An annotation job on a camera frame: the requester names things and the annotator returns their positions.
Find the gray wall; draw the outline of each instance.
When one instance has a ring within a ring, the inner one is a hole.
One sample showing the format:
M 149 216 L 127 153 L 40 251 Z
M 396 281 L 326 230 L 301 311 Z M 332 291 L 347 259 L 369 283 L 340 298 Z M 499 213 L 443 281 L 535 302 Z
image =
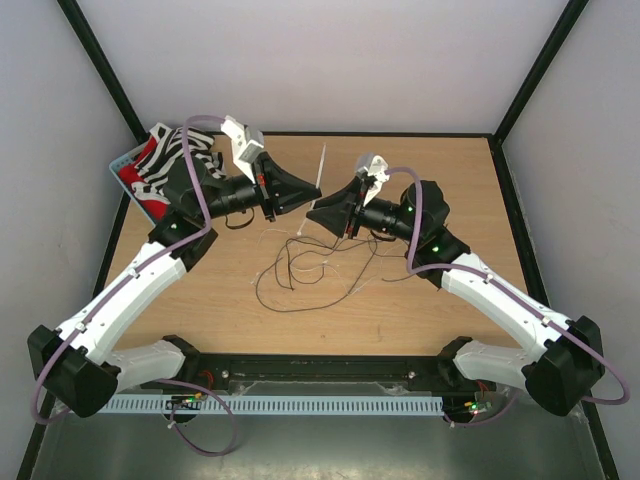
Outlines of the gray wall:
M 133 146 L 56 2 L 0 15 L 0 478 L 33 421 L 26 339 L 91 296 L 119 198 L 107 165 Z
M 586 314 L 631 403 L 600 407 L 622 478 L 640 435 L 640 3 L 593 0 L 505 150 L 552 305 Z M 617 397 L 607 375 L 594 389 Z
M 493 132 L 567 0 L 80 0 L 146 128 Z

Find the purple cable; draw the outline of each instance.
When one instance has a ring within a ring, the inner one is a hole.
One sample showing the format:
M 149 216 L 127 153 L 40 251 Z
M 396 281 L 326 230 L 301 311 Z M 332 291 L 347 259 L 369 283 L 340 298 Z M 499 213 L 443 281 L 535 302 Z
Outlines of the purple cable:
M 480 427 L 482 425 L 486 425 L 488 423 L 494 422 L 496 420 L 498 420 L 500 417 L 503 417 L 505 413 L 507 413 L 509 411 L 509 409 L 513 406 L 514 403 L 516 403 L 516 399 L 520 396 L 520 393 L 522 393 L 520 390 L 515 390 L 513 395 L 511 396 L 511 398 L 509 399 L 509 402 L 504 406 L 504 408 L 502 410 L 500 410 L 498 413 L 496 413 L 493 417 L 489 417 L 486 420 L 481 420 L 479 422 L 469 422 L 469 423 L 456 423 L 453 420 L 451 420 L 449 418 L 449 415 L 446 414 L 446 412 L 444 413 L 444 419 L 449 422 L 450 424 L 454 425 L 454 426 L 459 426 L 459 427 L 463 427 L 463 428 L 469 428 L 469 427 Z
M 164 248 L 158 253 L 149 257 L 147 260 L 142 262 L 139 266 L 137 266 L 134 269 L 136 273 L 140 273 L 142 270 L 148 267 L 151 263 L 155 262 L 158 258 L 168 253 L 171 253 L 176 248 L 180 248 L 183 245 L 189 242 L 192 242 L 197 238 L 202 237 L 209 230 L 211 230 L 211 218 L 208 215 L 207 203 L 204 199 L 202 188 L 200 188 L 200 182 L 198 181 L 198 177 L 196 175 L 196 171 L 193 166 L 193 160 L 191 159 L 191 151 L 189 150 L 189 139 L 188 139 L 189 126 L 191 126 L 195 122 L 200 122 L 200 121 L 210 121 L 213 123 L 222 124 L 224 122 L 224 119 L 220 117 L 211 116 L 211 115 L 196 115 L 188 118 L 187 121 L 184 123 L 184 126 L 182 127 L 182 150 L 184 152 L 185 161 L 187 162 L 187 170 L 189 171 L 189 177 L 191 178 L 191 182 L 193 183 L 196 197 L 198 198 L 198 205 L 204 212 L 205 225 L 202 228 L 202 230 L 192 235 L 189 235 L 188 237 L 180 240 L 179 242 L 176 242 L 173 245 L 170 245 L 169 247 Z M 122 288 L 124 288 L 124 286 L 127 285 L 133 278 L 134 278 L 133 276 L 128 275 L 124 277 L 119 283 L 117 283 L 113 287 L 113 289 L 111 289 L 102 299 L 100 299 L 100 301 L 95 304 L 95 306 L 89 311 L 89 313 L 87 313 L 87 316 L 82 321 L 82 324 L 85 326 L 88 325 L 91 322 L 91 320 L 93 320 L 93 317 L 95 317 L 95 315 L 102 309 L 102 307 L 104 307 L 109 302 L 109 300 L 111 300 L 120 290 L 122 290 Z M 76 329 L 69 335 L 69 337 L 67 337 L 67 339 L 64 342 L 62 342 L 62 344 L 53 353 L 53 355 L 51 355 L 51 358 L 49 358 L 49 361 L 45 364 L 44 368 L 40 372 L 40 375 L 38 376 L 38 379 L 36 380 L 36 388 L 33 393 L 33 396 L 31 397 L 31 404 L 30 404 L 31 416 L 36 421 L 36 423 L 39 423 L 41 425 L 48 425 L 69 412 L 69 409 L 67 408 L 62 412 L 54 415 L 53 417 L 44 418 L 38 412 L 38 398 L 40 397 L 40 391 L 42 390 L 44 381 L 49 375 L 49 373 L 51 372 L 51 369 L 54 367 L 58 359 L 62 356 L 62 353 L 65 351 L 65 349 L 69 345 L 71 345 L 71 343 L 75 340 L 75 338 L 79 334 L 80 334 L 80 330 Z
M 227 453 L 230 453 L 231 451 L 233 451 L 233 449 L 235 448 L 236 445 L 236 440 L 238 439 L 238 423 L 236 421 L 236 417 L 233 414 L 233 412 L 231 411 L 231 409 L 229 408 L 229 406 L 225 403 L 224 400 L 222 400 L 218 395 L 216 395 L 215 393 L 213 393 L 211 390 L 205 388 L 205 387 L 200 387 L 198 385 L 194 385 L 192 383 L 186 383 L 186 382 L 180 382 L 178 380 L 158 380 L 159 383 L 165 383 L 167 385 L 177 385 L 180 387 L 186 387 L 189 389 L 194 389 L 194 390 L 198 390 L 206 395 L 209 395 L 213 398 L 215 398 L 216 402 L 218 402 L 220 404 L 220 406 L 222 408 L 224 408 L 225 412 L 227 412 L 227 414 L 229 415 L 229 420 L 231 420 L 231 427 L 233 428 L 232 433 L 231 433 L 231 440 L 229 440 L 229 444 L 224 447 L 222 450 L 220 450 L 219 452 L 210 452 L 208 450 L 203 450 L 202 448 L 196 446 L 193 442 L 191 442 L 191 440 L 189 440 L 185 434 L 182 432 L 182 430 L 180 430 L 178 428 L 178 425 L 175 423 L 174 420 L 174 416 L 176 413 L 176 408 L 174 407 L 173 410 L 171 410 L 171 416 L 169 417 L 169 420 L 171 421 L 171 423 L 169 424 L 169 428 L 175 430 L 175 432 L 180 436 L 180 438 L 182 440 L 184 440 L 184 443 L 187 444 L 187 446 L 193 450 L 194 452 L 196 452 L 199 455 L 204 455 L 205 457 L 222 457 L 224 455 L 226 455 Z
M 415 188 L 416 188 L 416 205 L 415 205 L 416 210 L 415 211 L 422 212 L 422 184 L 420 183 L 420 177 L 418 176 L 418 174 L 413 169 L 408 167 L 391 168 L 387 170 L 386 173 L 388 175 L 393 175 L 394 173 L 408 173 L 413 177 L 413 181 L 415 183 Z M 450 263 L 432 263 L 430 265 L 422 265 L 421 267 L 413 268 L 413 260 L 416 254 L 416 250 L 418 248 L 419 240 L 420 240 L 421 223 L 422 223 L 422 215 L 416 215 L 413 223 L 413 233 L 411 235 L 411 243 L 409 244 L 409 252 L 407 254 L 407 271 L 410 274 L 415 275 L 416 273 L 426 272 L 428 270 L 462 270 L 464 272 L 468 272 L 473 275 L 476 275 L 482 278 L 483 280 L 486 279 L 487 276 L 485 273 L 481 272 L 480 270 L 476 270 L 475 268 L 468 267 L 466 265 L 456 265 L 456 264 L 450 264 Z M 496 279 L 492 278 L 489 280 L 489 282 L 498 290 L 500 290 L 502 293 L 504 293 L 507 297 L 509 297 L 511 300 L 513 300 L 522 308 L 524 308 L 526 311 L 531 313 L 534 317 L 538 318 L 539 320 L 545 319 L 544 313 L 540 312 L 538 309 L 529 305 L 522 298 L 518 297 L 515 293 L 509 290 L 509 288 L 507 288 L 502 283 L 498 282 Z M 629 399 L 631 398 L 631 390 L 629 387 L 629 383 L 624 379 L 622 374 L 618 371 L 618 369 L 615 366 L 613 366 L 608 360 L 606 360 L 602 355 L 596 352 L 589 345 L 585 344 L 580 339 L 576 338 L 574 335 L 567 332 L 565 329 L 560 327 L 555 322 L 549 320 L 548 326 L 553 328 L 560 335 L 562 335 L 563 337 L 565 337 L 566 339 L 568 339 L 569 341 L 571 341 L 572 343 L 580 347 L 582 350 L 587 352 L 589 355 L 595 358 L 598 362 L 604 365 L 604 367 L 607 370 L 609 370 L 609 372 L 611 372 L 611 374 L 616 378 L 616 380 L 618 380 L 618 382 L 620 383 L 620 386 L 622 387 L 622 396 L 620 398 L 606 399 L 606 398 L 582 397 L 582 399 L 585 402 L 598 403 L 601 405 L 622 405 L 629 401 Z

